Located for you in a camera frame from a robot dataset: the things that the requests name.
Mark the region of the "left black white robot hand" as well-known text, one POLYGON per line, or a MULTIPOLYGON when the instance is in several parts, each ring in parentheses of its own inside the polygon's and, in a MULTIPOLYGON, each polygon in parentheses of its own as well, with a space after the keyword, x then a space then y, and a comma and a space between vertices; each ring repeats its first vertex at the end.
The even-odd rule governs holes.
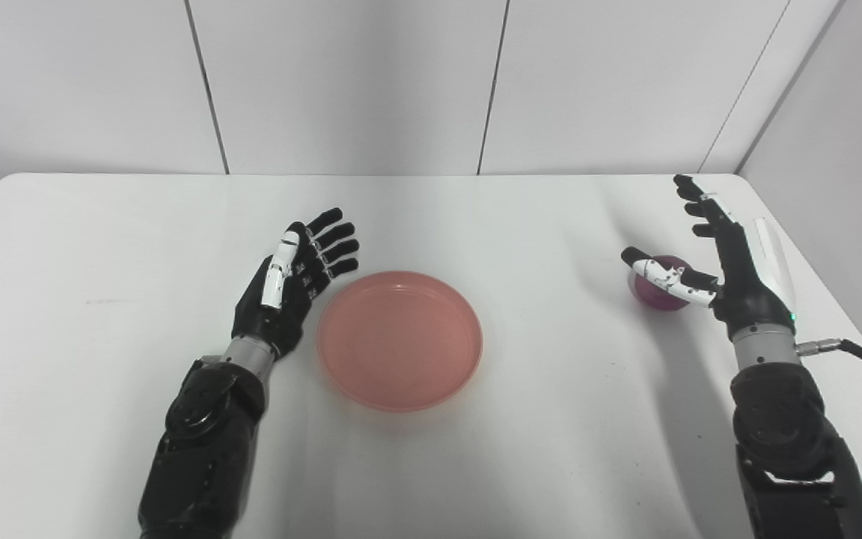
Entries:
POLYGON ((358 269, 355 226, 341 208, 292 222, 264 258, 235 307, 233 338, 256 338, 282 359, 297 348, 316 297, 358 269))

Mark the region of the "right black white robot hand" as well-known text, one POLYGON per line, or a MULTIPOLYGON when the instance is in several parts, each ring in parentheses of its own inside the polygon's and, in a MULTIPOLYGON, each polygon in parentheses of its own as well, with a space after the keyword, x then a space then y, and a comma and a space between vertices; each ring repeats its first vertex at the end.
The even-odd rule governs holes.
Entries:
POLYGON ((752 326, 776 325, 796 334, 795 315, 783 296, 777 274, 767 266, 766 248, 750 226, 733 217, 718 194, 702 189, 691 175, 673 177, 685 212, 701 219, 692 233, 714 241, 721 276, 660 262, 629 246, 620 259, 633 273, 668 296, 707 308, 727 327, 730 338, 752 326))

